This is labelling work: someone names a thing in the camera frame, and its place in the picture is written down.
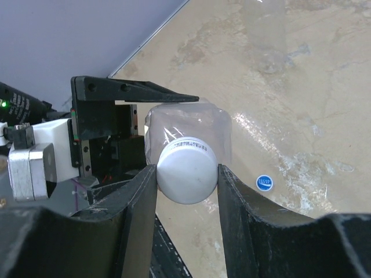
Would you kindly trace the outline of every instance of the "beige surface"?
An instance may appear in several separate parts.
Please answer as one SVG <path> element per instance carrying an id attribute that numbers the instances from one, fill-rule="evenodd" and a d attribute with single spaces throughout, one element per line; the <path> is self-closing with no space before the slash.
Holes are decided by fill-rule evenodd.
<path id="1" fill-rule="evenodd" d="M 228 111 L 231 168 L 251 186 L 271 174 L 272 200 L 313 217 L 371 211 L 371 1 L 322 10 L 307 2 L 288 7 L 286 40 L 297 55 L 284 75 L 254 70 L 240 1 L 192 0 L 116 78 Z M 150 107 L 139 105 L 141 123 Z M 216 193 L 194 206 L 159 195 L 157 212 L 194 277 L 226 277 Z"/>

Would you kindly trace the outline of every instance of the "white plastic part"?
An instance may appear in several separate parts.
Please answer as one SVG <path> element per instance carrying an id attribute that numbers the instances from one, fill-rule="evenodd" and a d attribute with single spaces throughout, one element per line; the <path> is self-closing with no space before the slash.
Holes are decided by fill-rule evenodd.
<path id="1" fill-rule="evenodd" d="M 8 123 L 0 122 L 0 146 L 5 146 L 9 141 L 4 137 L 4 128 L 8 127 Z"/>
<path id="2" fill-rule="evenodd" d="M 57 182 L 79 176 L 79 170 L 71 164 L 69 119 L 53 120 L 34 125 L 35 143 L 53 143 L 56 160 Z"/>
<path id="3" fill-rule="evenodd" d="M 162 193 L 176 203 L 195 204 L 205 200 L 215 190 L 217 179 L 216 156 L 198 138 L 175 139 L 160 155 L 157 183 Z"/>

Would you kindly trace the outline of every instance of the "black cylinder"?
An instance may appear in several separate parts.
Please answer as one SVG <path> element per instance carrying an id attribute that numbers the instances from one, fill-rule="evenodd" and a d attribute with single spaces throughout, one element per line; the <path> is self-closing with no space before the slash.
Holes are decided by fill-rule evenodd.
<path id="1" fill-rule="evenodd" d="M 51 105 L 0 82 L 0 122 L 41 123 Z"/>

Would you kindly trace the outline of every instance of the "blue bottle cap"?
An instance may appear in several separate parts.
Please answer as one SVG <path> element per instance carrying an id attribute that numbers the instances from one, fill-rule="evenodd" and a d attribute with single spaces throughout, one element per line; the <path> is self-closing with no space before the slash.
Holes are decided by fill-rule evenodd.
<path id="1" fill-rule="evenodd" d="M 260 191 L 269 191 L 273 188 L 273 180 L 268 175 L 261 175 L 256 179 L 256 186 Z"/>

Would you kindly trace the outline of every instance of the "white cap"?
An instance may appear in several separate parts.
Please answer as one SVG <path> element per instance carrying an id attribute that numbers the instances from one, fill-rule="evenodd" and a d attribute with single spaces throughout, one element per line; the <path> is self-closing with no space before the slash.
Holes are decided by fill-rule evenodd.
<path id="1" fill-rule="evenodd" d="M 218 162 L 207 143 L 194 137 L 170 142 L 157 164 L 157 183 L 162 193 L 180 204 L 195 204 L 215 190 Z"/>

